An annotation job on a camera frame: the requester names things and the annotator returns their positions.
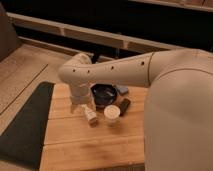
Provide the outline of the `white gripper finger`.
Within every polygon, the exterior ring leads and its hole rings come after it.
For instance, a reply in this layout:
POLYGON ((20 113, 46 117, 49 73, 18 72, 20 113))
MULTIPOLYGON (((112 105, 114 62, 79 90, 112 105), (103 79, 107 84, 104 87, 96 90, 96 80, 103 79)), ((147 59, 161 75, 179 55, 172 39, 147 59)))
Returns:
POLYGON ((75 106, 71 105, 71 106, 70 106, 70 112, 71 112, 71 113, 74 113, 74 111, 75 111, 75 106))
POLYGON ((94 101, 91 102, 91 108, 93 111, 96 111, 96 105, 95 105, 94 101))

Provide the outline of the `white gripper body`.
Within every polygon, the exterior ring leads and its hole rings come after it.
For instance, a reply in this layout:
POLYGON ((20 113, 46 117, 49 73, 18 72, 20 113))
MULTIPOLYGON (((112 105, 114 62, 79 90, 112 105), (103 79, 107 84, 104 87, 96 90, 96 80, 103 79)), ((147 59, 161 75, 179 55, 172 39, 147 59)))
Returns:
POLYGON ((73 105, 92 104, 93 96, 88 84, 70 85, 70 99, 73 105))

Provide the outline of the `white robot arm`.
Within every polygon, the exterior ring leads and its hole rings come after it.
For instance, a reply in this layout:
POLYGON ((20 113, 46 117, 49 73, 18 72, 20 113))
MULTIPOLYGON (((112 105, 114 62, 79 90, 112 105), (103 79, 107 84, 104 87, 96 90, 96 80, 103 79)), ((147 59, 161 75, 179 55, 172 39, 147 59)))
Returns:
POLYGON ((147 87, 145 169, 213 171, 213 53, 177 49, 97 64, 80 53, 59 77, 74 104, 90 101, 91 83, 147 87))

